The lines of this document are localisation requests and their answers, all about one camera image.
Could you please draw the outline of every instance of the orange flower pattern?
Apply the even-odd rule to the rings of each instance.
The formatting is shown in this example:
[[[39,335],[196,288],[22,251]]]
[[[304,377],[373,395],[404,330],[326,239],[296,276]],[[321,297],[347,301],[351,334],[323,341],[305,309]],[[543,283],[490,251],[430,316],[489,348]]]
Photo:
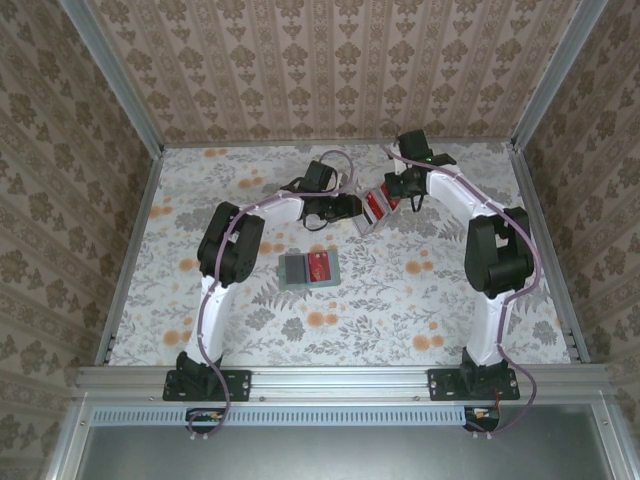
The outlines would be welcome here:
[[[195,252],[215,205],[254,203],[303,174],[308,161],[329,148],[236,147],[225,153],[216,149],[214,156],[210,149],[168,150],[154,205],[173,210],[147,223],[111,363],[173,364],[195,328],[201,276]],[[336,148],[354,158],[362,188],[376,185],[393,168],[378,147]],[[456,158],[487,194],[508,205],[520,203],[513,195],[518,187],[504,145],[435,144],[434,149]],[[345,168],[338,157],[327,162]],[[246,188],[238,186],[242,180]],[[164,204],[168,197],[172,200]],[[403,205],[384,228],[364,238],[350,221],[321,233],[306,231],[301,222],[265,232],[253,274],[239,287],[230,314],[225,362],[456,364],[474,309],[475,292],[461,288],[468,286],[465,239],[465,228],[432,198],[425,199],[418,214]],[[340,259],[341,285],[278,289],[279,255],[332,248]],[[16,263],[7,274],[19,272]],[[157,314],[149,315],[149,305]],[[568,360],[556,316],[543,282],[514,309],[506,346],[515,358],[527,363]]]

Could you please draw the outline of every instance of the purple cable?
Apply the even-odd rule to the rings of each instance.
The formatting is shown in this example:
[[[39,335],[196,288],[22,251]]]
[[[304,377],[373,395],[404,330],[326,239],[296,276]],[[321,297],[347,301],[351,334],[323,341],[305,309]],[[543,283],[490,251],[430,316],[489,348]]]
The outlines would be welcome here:
[[[254,205],[250,205],[250,206],[245,207],[242,210],[240,210],[238,212],[238,214],[233,218],[233,220],[231,220],[231,223],[229,224],[229,227],[224,232],[224,236],[222,237],[222,242],[220,243],[220,248],[218,250],[218,256],[216,257],[216,264],[215,264],[214,273],[213,273],[214,282],[209,287],[209,290],[207,290],[207,293],[205,293],[204,299],[202,301],[202,305],[200,305],[200,310],[198,312],[198,324],[197,324],[197,328],[196,328],[196,334],[198,335],[198,349],[200,350],[200,354],[202,355],[202,358],[204,358],[204,360],[207,362],[207,364],[213,369],[214,373],[218,377],[218,380],[220,381],[220,384],[222,385],[222,390],[224,391],[224,399],[225,399],[225,409],[224,409],[224,413],[222,414],[222,418],[220,419],[218,424],[215,427],[213,427],[213,429],[210,432],[208,432],[207,435],[213,435],[213,434],[217,433],[220,430],[220,428],[222,427],[222,425],[226,421],[227,415],[229,414],[229,409],[231,408],[231,394],[229,393],[229,387],[227,385],[227,382],[225,381],[224,376],[222,375],[222,372],[220,371],[218,366],[209,358],[209,355],[207,354],[207,352],[206,352],[206,350],[204,348],[204,344],[202,343],[202,338],[203,338],[202,327],[203,327],[203,321],[204,321],[204,310],[205,310],[205,307],[207,305],[207,302],[209,301],[209,298],[211,297],[211,295],[215,291],[216,287],[220,283],[219,280],[218,280],[220,278],[220,263],[222,261],[222,254],[224,253],[224,249],[227,246],[227,242],[229,242],[229,238],[231,237],[233,229],[235,228],[235,226],[238,223],[238,221],[244,215],[246,215],[247,213],[249,213],[252,210],[255,210],[256,208],[264,207],[266,205],[269,205],[272,202],[280,200],[281,198],[329,197],[331,195],[335,195],[336,193],[342,193],[345,190],[347,190],[351,186],[351,184],[353,183],[353,175],[355,173],[355,165],[353,164],[353,160],[348,154],[346,154],[345,152],[343,152],[341,150],[327,150],[326,152],[324,152],[320,156],[320,161],[322,162],[325,159],[325,157],[327,157],[328,155],[330,155],[332,153],[335,153],[335,154],[338,154],[338,155],[342,155],[349,162],[349,177],[347,178],[346,183],[344,185],[342,185],[340,188],[338,188],[337,190],[336,189],[330,190],[328,192],[318,192],[318,193],[278,193],[278,194],[272,195],[271,197],[267,197],[264,200],[261,200],[261,201],[255,203]],[[202,414],[203,414],[203,412],[197,412],[197,413],[194,413],[189,418],[189,423],[187,425],[187,429],[189,430],[189,432],[192,435],[194,435],[194,437],[192,437],[192,438],[195,438],[195,435],[196,435],[196,433],[193,430],[193,421],[194,421],[194,419],[196,417],[198,417],[198,416],[200,416]]]
[[[512,295],[509,295],[505,299],[504,304],[502,305],[502,311],[500,312],[500,323],[498,325],[498,338],[497,338],[498,352],[500,353],[500,355],[502,355],[502,358],[504,358],[507,362],[509,362],[511,365],[513,365],[513,367],[516,370],[521,372],[531,382],[531,396],[529,397],[529,400],[525,404],[525,406],[522,409],[522,411],[516,416],[515,419],[513,419],[513,421],[511,421],[510,423],[508,423],[504,427],[501,427],[501,428],[498,428],[497,430],[494,430],[493,432],[487,432],[487,435],[489,435],[489,434],[495,435],[496,433],[505,432],[508,429],[510,429],[511,427],[513,427],[516,423],[518,423],[526,415],[527,411],[531,408],[531,405],[533,405],[533,402],[534,402],[534,400],[536,398],[536,395],[538,393],[538,385],[537,385],[535,379],[533,378],[533,375],[531,375],[531,373],[529,373],[529,371],[527,371],[527,369],[524,368],[522,365],[519,365],[518,363],[514,362],[511,359],[511,357],[509,357],[509,355],[507,355],[507,353],[502,348],[502,339],[504,338],[504,328],[505,328],[506,322],[507,322],[507,306],[508,306],[508,304],[511,303],[512,301],[516,300],[517,298],[519,298],[519,297],[521,297],[523,295],[526,295],[529,292],[533,291],[538,286],[538,284],[540,283],[540,277],[542,276],[542,271],[540,269],[540,254],[538,253],[538,249],[533,244],[533,240],[531,240],[531,237],[529,237],[527,232],[525,232],[524,229],[520,225],[518,225],[518,223],[515,220],[513,220],[511,217],[509,217],[507,214],[505,214],[502,210],[500,210],[498,207],[496,207],[484,193],[479,191],[475,186],[473,186],[471,183],[469,183],[464,177],[460,176],[460,174],[454,173],[454,172],[452,172],[450,170],[447,170],[446,168],[437,167],[435,165],[430,165],[430,164],[427,164],[427,163],[421,163],[421,162],[416,162],[416,161],[413,161],[413,160],[409,160],[408,158],[404,158],[404,157],[402,157],[400,155],[397,155],[396,153],[392,152],[385,145],[380,145],[380,147],[382,148],[382,150],[387,155],[389,155],[392,158],[395,158],[396,160],[400,160],[401,162],[404,162],[404,163],[407,163],[407,164],[410,164],[410,165],[413,165],[413,166],[416,166],[416,167],[426,168],[428,170],[433,170],[435,172],[442,173],[444,175],[447,175],[447,176],[451,177],[454,181],[460,183],[460,185],[462,185],[469,193],[471,193],[474,197],[476,197],[478,200],[480,200],[489,209],[491,209],[498,216],[500,216],[505,222],[507,222],[507,224],[509,226],[513,227],[513,229],[518,233],[518,235],[520,235],[520,237],[522,237],[524,242],[527,244],[527,247],[531,251],[531,255],[533,256],[533,263],[534,263],[533,282],[528,287],[523,288],[522,290],[519,290],[519,291],[513,293]]]

